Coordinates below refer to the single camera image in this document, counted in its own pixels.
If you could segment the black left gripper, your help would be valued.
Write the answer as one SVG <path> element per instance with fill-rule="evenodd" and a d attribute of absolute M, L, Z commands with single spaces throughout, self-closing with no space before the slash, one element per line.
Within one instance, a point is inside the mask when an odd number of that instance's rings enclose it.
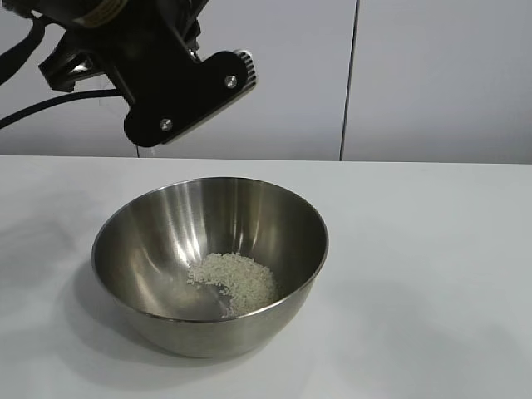
<path fill-rule="evenodd" d="M 134 103 L 195 64 L 202 1 L 40 1 L 65 32 L 39 69 L 54 91 L 105 74 Z"/>

